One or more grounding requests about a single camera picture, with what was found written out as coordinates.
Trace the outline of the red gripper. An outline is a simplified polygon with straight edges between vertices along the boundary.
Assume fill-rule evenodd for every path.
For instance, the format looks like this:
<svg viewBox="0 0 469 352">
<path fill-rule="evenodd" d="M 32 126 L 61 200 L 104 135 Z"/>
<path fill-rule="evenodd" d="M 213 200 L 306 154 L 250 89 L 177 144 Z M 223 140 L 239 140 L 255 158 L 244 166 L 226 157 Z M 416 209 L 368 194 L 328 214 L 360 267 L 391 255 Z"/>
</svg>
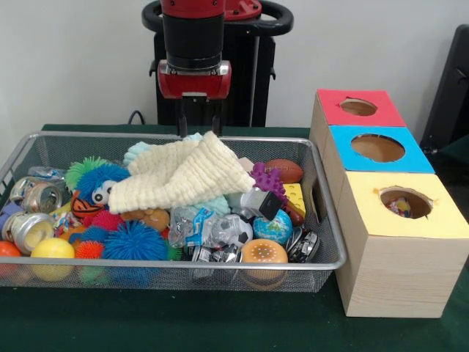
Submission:
<svg viewBox="0 0 469 352">
<path fill-rule="evenodd" d="M 222 134 L 223 99 L 230 90 L 232 66 L 229 61 L 210 70 L 177 70 L 167 60 L 158 63 L 158 86 L 166 99 L 182 99 L 184 96 L 205 96 L 213 101 L 214 115 L 212 131 Z M 184 100 L 178 101 L 177 130 L 179 136 L 188 135 L 188 126 L 184 110 Z"/>
</svg>

